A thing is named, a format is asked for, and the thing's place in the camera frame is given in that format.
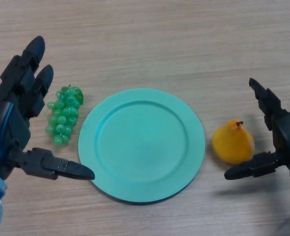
robotic hand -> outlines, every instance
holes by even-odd
[[[3,214],[1,200],[7,188],[4,180],[15,167],[27,175],[48,179],[58,176],[95,178],[94,172],[86,166],[54,157],[49,150],[33,148],[23,152],[30,139],[29,119],[40,114],[53,79],[50,65],[34,77],[44,51],[44,39],[38,36],[21,56],[14,56],[0,76],[0,222]]]
[[[259,101],[259,108],[264,113],[264,121],[273,134],[275,152],[263,152],[253,156],[249,161],[231,167],[225,172],[228,180],[244,177],[260,177],[276,171],[286,165],[290,170],[290,112],[281,108],[281,101],[270,90],[264,89],[256,80],[250,79],[250,87]]]

grape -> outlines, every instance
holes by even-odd
[[[53,143],[56,146],[61,146],[63,144],[63,138],[61,135],[57,134],[53,137]]]
[[[61,116],[61,114],[62,114],[62,110],[61,109],[55,109],[54,111],[53,111],[53,115],[55,115],[55,116]]]
[[[72,133],[72,127],[66,125],[66,126],[65,126],[65,134],[66,134],[67,136],[70,136],[71,133]]]
[[[67,143],[68,143],[68,141],[69,141],[69,138],[68,138],[68,136],[67,136],[67,135],[65,135],[65,134],[62,134],[61,136],[62,136],[62,141],[63,141],[63,143],[64,143],[64,144],[67,144]]]
[[[76,90],[73,87],[69,88],[68,91],[66,91],[67,96],[74,96],[75,93],[76,93]]]
[[[68,107],[63,108],[62,116],[68,117],[70,114],[71,114],[71,110]]]
[[[48,102],[47,107],[48,107],[50,110],[53,110],[54,107],[55,107],[55,103],[54,103],[54,102]]]
[[[77,111],[77,110],[75,110],[75,112],[74,112],[74,113],[72,113],[72,116],[78,117],[78,111]]]
[[[58,124],[65,124],[66,123],[66,117],[65,116],[59,116],[58,117]]]
[[[77,118],[70,116],[67,118],[67,124],[69,124],[70,126],[74,126],[77,123]]]
[[[61,146],[69,142],[73,126],[77,123],[77,109],[83,104],[84,96],[79,87],[62,87],[56,92],[57,101],[47,103],[52,110],[46,133],[53,137],[53,143]]]
[[[68,109],[70,109],[71,115],[75,115],[76,113],[78,113],[78,111],[75,107],[69,107]]]
[[[58,122],[58,116],[51,116],[49,119],[49,124],[50,125],[56,125]]]
[[[65,99],[65,96],[64,94],[62,93],[62,91],[57,91],[57,98],[59,100],[64,100]]]
[[[62,100],[56,101],[56,108],[62,109],[64,107],[64,102]]]
[[[65,99],[65,104],[67,106],[73,106],[73,103],[76,101],[76,98],[74,96],[67,96],[67,98]]]
[[[46,127],[46,132],[47,132],[47,134],[50,134],[50,135],[53,135],[54,134],[54,126],[52,126],[52,125],[48,125],[47,127]]]
[[[74,101],[73,102],[73,106],[76,108],[76,109],[78,109],[80,106],[81,106],[81,104],[80,104],[80,102],[79,101]]]
[[[63,124],[58,124],[56,127],[56,131],[60,134],[64,134],[65,133],[65,126]]]

wood grain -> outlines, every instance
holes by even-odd
[[[68,147],[52,146],[45,109],[31,122],[31,147],[78,161],[77,138],[90,110],[124,89],[150,87],[187,102],[207,142],[231,118],[244,120],[259,150],[271,135],[248,79],[272,88],[290,110],[290,0],[0,0],[0,74],[35,36],[41,67],[55,70],[46,101],[72,83],[86,102]],[[286,168],[259,179],[224,180],[207,148],[195,180],[150,206],[114,202],[87,181],[57,181],[15,170],[7,180],[0,236],[286,236]]]

pear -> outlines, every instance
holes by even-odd
[[[228,121],[215,130],[212,146],[216,155],[229,164],[239,164],[252,158],[254,139],[250,132],[237,119]]]

yellow pear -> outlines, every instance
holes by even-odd
[[[218,157],[229,164],[250,160],[254,152],[254,139],[237,119],[228,121],[213,134],[213,149]]]

